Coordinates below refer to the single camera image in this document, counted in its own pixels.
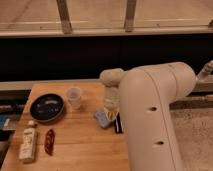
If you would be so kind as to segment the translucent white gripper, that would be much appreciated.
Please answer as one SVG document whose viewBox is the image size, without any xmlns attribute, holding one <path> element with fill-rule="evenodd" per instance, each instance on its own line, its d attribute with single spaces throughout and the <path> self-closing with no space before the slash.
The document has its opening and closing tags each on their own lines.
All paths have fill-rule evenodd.
<svg viewBox="0 0 213 171">
<path fill-rule="evenodd" d="M 108 120 L 115 120 L 119 114 L 119 93 L 117 87 L 106 87 L 104 95 L 104 113 Z"/>
</svg>

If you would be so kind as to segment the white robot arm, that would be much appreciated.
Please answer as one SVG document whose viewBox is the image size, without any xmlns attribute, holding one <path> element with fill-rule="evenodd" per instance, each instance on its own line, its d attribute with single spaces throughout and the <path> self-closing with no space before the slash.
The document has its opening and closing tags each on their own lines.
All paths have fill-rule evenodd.
<svg viewBox="0 0 213 171">
<path fill-rule="evenodd" d="M 183 171 L 169 105 L 189 95 L 196 85 L 184 62 L 121 68 L 101 72 L 104 108 L 118 111 L 131 171 Z"/>
</svg>

